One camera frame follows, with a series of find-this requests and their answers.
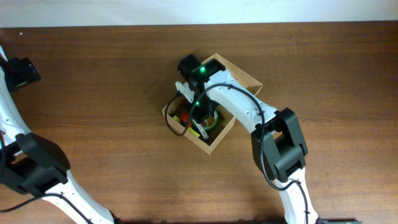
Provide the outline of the red utility knife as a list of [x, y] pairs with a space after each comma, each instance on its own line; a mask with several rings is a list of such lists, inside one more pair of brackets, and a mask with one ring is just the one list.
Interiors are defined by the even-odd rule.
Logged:
[[183, 105], [183, 111], [182, 111], [182, 116], [181, 116], [181, 118], [180, 118], [180, 124], [181, 124], [182, 126], [191, 127], [191, 126], [192, 126], [192, 123], [191, 123], [190, 118], [189, 118], [189, 110], [188, 110], [188, 109], [189, 109], [190, 103], [189, 103], [188, 100], [185, 100], [185, 101], [182, 103], [182, 105]]

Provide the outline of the cardboard box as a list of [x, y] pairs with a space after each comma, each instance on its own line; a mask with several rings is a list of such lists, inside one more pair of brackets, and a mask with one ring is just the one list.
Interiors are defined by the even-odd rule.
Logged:
[[[257, 95], [263, 84], [256, 80], [254, 77], [250, 76], [245, 71], [241, 70], [239, 67], [219, 55], [218, 53], [214, 53], [206, 60], [202, 61], [202, 64], [210, 61], [211, 59], [216, 59], [221, 64], [223, 64], [226, 69], [231, 73], [237, 82], [245, 87], [250, 93], [253, 95]], [[175, 130], [177, 133], [181, 133], [184, 130], [184, 126], [180, 123], [176, 122], [173, 119], [173, 116], [178, 116], [181, 118], [183, 105], [182, 103], [185, 101], [184, 96], [179, 96], [176, 100], [171, 102], [168, 107], [167, 112], [165, 112], [166, 107], [163, 108], [162, 114], [164, 118], [167, 118], [170, 127]], [[194, 145], [198, 146], [201, 150], [205, 151], [207, 154], [211, 154], [217, 145], [224, 139], [224, 137], [229, 133], [230, 129], [234, 126], [236, 118], [228, 112], [224, 107], [218, 106], [216, 108], [218, 111], [218, 124], [214, 131], [207, 133], [210, 137], [209, 142], [205, 142], [202, 137], [196, 138], [193, 134], [188, 131], [183, 135], [185, 138], [189, 139]]]

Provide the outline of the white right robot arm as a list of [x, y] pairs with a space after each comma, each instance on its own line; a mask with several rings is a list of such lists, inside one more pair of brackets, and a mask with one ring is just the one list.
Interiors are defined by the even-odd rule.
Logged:
[[287, 223], [317, 223], [305, 182], [308, 147], [296, 114], [269, 106], [243, 87], [219, 60], [200, 63], [194, 55], [177, 67], [185, 83], [177, 84], [187, 101], [188, 119], [199, 125], [222, 106], [251, 135], [254, 162], [278, 191]]

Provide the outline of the small yellow tape roll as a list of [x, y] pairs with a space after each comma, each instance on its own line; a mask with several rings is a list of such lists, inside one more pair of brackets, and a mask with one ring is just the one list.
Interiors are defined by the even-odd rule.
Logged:
[[201, 125], [204, 129], [211, 129], [216, 123], [216, 119], [214, 118], [207, 118], [204, 120]]

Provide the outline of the yellow highlighter marker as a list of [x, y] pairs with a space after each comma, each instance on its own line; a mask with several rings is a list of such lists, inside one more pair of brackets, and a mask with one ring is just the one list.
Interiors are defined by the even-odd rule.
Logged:
[[[181, 123], [181, 119], [180, 119], [178, 116], [173, 116], [173, 119], [174, 119], [176, 122]], [[196, 132], [196, 131], [192, 128], [192, 125], [190, 125], [190, 126], [188, 127], [187, 131], [188, 131], [189, 133], [193, 134], [196, 138], [199, 138], [199, 137], [200, 137], [200, 134], [199, 134], [198, 132]]]

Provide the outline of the green tape roll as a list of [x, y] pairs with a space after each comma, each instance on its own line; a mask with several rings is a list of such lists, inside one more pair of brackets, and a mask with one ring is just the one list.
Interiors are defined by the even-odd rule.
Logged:
[[215, 110], [213, 117], [207, 117], [204, 121], [200, 123], [202, 128], [207, 132], [210, 133], [215, 130], [216, 126], [218, 124], [218, 111]]

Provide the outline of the blue white marker pen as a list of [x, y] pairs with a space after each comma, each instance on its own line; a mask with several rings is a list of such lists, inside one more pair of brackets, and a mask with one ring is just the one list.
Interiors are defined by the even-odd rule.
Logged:
[[204, 130], [203, 126], [197, 123], [194, 119], [192, 119], [192, 123], [196, 126], [197, 130], [199, 131], [205, 142], [209, 142], [210, 137], [208, 136], [207, 132]]

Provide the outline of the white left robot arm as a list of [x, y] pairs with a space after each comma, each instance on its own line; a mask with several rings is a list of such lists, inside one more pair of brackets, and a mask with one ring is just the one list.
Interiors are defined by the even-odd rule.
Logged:
[[78, 184], [62, 149], [33, 133], [19, 114], [11, 93], [39, 80], [29, 58], [7, 59], [1, 54], [1, 183], [32, 196], [6, 212], [45, 200], [75, 223], [121, 223]]

